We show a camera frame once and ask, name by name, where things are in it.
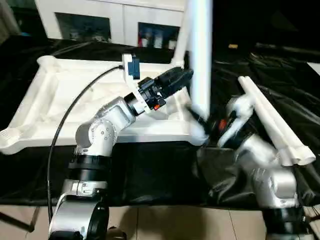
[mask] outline white plastic tray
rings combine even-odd
[[[36,73],[9,126],[0,132],[0,151],[14,154],[26,147],[49,146],[57,126],[81,90],[102,72],[122,64],[116,61],[87,61],[42,56]],[[170,64],[141,63],[140,77],[155,78],[172,68]],[[60,132],[57,145],[75,145],[78,126],[91,119],[97,110],[117,96],[126,96],[122,70],[101,78],[73,108]],[[188,121],[183,105],[190,101],[186,88],[169,97],[167,104],[121,131],[117,142],[187,141],[199,146],[206,139],[190,134],[199,126]]]

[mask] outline black tablecloth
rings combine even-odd
[[[135,53],[141,62],[169,63],[171,50],[11,37],[0,46],[0,128],[8,126],[38,69],[37,58],[120,61],[123,52]],[[250,76],[305,145],[320,153],[320,77],[306,63],[281,57],[229,53],[213,56],[211,110],[223,109],[231,97],[243,93],[237,77]],[[253,132],[269,140],[257,116],[249,121]],[[0,154],[0,204],[45,205],[45,170],[48,147],[26,148],[13,155]],[[66,177],[74,146],[57,146],[52,159],[53,196],[57,198]],[[108,197],[111,206],[194,205],[255,209],[249,181],[234,164],[233,152],[204,149],[201,156],[214,163],[213,195],[202,178],[193,174],[197,147],[187,142],[121,143],[113,150]],[[292,167],[302,204],[320,203],[320,164]]]

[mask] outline white pole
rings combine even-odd
[[[174,56],[171,60],[171,64],[174,66],[181,66],[182,68],[185,65],[185,54],[187,50],[187,45],[190,35],[190,24],[191,24],[191,14],[188,6],[188,1],[186,2],[182,24],[179,30],[178,39],[176,42],[176,47],[174,51]]]
[[[192,106],[207,119],[210,114],[212,57],[212,0],[190,0]]]
[[[254,110],[278,150],[282,165],[312,163],[316,159],[314,153],[301,142],[251,78],[240,76],[238,81],[254,101]]]

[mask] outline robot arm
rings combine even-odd
[[[138,78],[139,61],[128,54],[123,59],[124,78]],[[165,99],[186,86],[192,75],[190,69],[174,67],[155,79],[147,77],[132,93],[115,98],[79,126],[75,155],[69,162],[68,177],[49,226],[50,240],[105,239],[108,175],[119,133],[144,111],[163,106]]]
[[[208,135],[213,133],[212,137],[218,136],[218,147],[235,149],[235,162],[246,173],[262,210],[267,229],[266,239],[312,240],[314,238],[310,234],[304,210],[299,206],[293,172],[281,166],[273,146],[256,134],[243,132],[243,126],[253,114],[252,104],[246,95],[234,98],[227,105],[228,119],[211,119],[211,122],[204,121],[192,109],[189,110]],[[203,176],[211,174],[207,167],[201,168],[201,171]]]

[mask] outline tile floor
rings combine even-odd
[[[26,223],[34,207],[0,206],[0,212]],[[320,229],[317,223],[313,227]],[[235,211],[192,206],[112,207],[109,227],[126,232],[128,240],[264,240],[260,211]],[[28,233],[0,222],[0,240],[48,239],[47,208],[41,207],[35,230]]]

